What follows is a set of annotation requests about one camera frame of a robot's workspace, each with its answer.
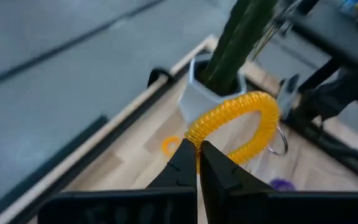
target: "yellow coiled cord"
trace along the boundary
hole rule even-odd
[[[228,158],[236,164],[242,164],[263,150],[274,136],[280,119],[280,108],[269,94],[253,91],[233,100],[224,101],[193,122],[185,133],[185,137],[196,146],[197,164],[200,158],[201,143],[207,135],[232,119],[252,111],[260,111],[258,129],[249,142],[231,152]]]

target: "metal key ring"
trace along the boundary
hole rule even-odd
[[[283,143],[284,143],[284,153],[278,153],[278,152],[274,151],[274,150],[270,147],[270,145],[267,145],[267,149],[268,149],[271,153],[273,153],[273,154],[275,154],[275,155],[277,155],[277,156],[284,156],[284,155],[288,152],[288,141],[287,141],[287,137],[285,136],[285,134],[283,133],[283,131],[280,129],[279,126],[277,126],[277,130],[278,130],[278,132],[280,133],[281,138],[283,139]]]

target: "wooden board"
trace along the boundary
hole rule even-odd
[[[171,72],[179,71],[202,49],[213,50],[216,42],[214,37],[208,37],[173,67]],[[279,91],[278,80],[266,74],[255,64],[247,62],[241,70],[247,74],[248,79],[264,89],[272,93]],[[0,223],[8,222],[19,213],[165,82],[164,78],[158,79],[122,113],[112,119],[0,215]],[[162,152],[162,141],[170,136],[182,138],[186,130],[186,124],[178,110],[178,100],[185,86],[186,78],[184,77],[76,177],[64,191],[141,189],[146,187],[169,160],[169,157]],[[252,137],[258,125],[258,118],[258,114],[244,115],[221,127],[207,139],[218,149],[228,153]],[[285,125],[281,124],[281,128],[288,138],[288,154],[276,156],[265,150],[248,163],[241,164],[244,169],[265,182],[277,177],[290,180],[298,190],[358,190],[356,175]],[[358,147],[358,133],[343,125],[336,118],[329,120],[325,128],[350,146]],[[279,151],[282,148],[282,142],[278,133],[276,135],[271,145]],[[198,196],[198,221],[206,223],[199,181]]]

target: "wooden surface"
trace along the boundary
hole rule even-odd
[[[171,72],[176,73],[202,49],[213,50],[216,39],[208,37]],[[246,63],[242,71],[256,84],[273,93],[278,92],[278,80],[253,63]],[[8,222],[15,214],[41,194],[51,183],[60,177],[72,164],[117,126],[165,80],[159,79],[147,91],[134,100],[104,128],[66,158],[51,173],[30,189],[14,205],[0,215],[0,223]],[[156,104],[144,113],[124,134],[93,161],[64,191],[141,189],[146,187],[165,167],[169,157],[161,150],[162,141],[170,136],[183,137],[186,124],[177,104],[186,85],[186,77],[167,92]],[[247,114],[234,122],[221,127],[208,136],[218,149],[227,153],[251,138],[259,121],[258,114]],[[358,134],[343,125],[336,118],[325,125],[328,132],[341,138],[350,146],[358,147]],[[281,124],[287,135],[289,152],[286,156],[275,156],[265,150],[253,160],[241,164],[243,168],[259,179],[270,182],[274,178],[292,181],[298,190],[358,190],[358,177],[351,171],[332,160],[324,152]],[[282,150],[279,134],[271,143],[277,151]],[[198,221],[206,223],[200,183],[198,183]]]

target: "orange ring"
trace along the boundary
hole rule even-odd
[[[173,144],[173,143],[175,143],[176,146],[178,147],[180,145],[180,138],[178,136],[168,137],[162,142],[162,145],[161,145],[162,152],[166,156],[168,156],[169,158],[171,158],[174,155],[175,151],[176,151],[176,150],[174,150],[173,152],[169,151],[168,147],[169,147],[170,144]]]

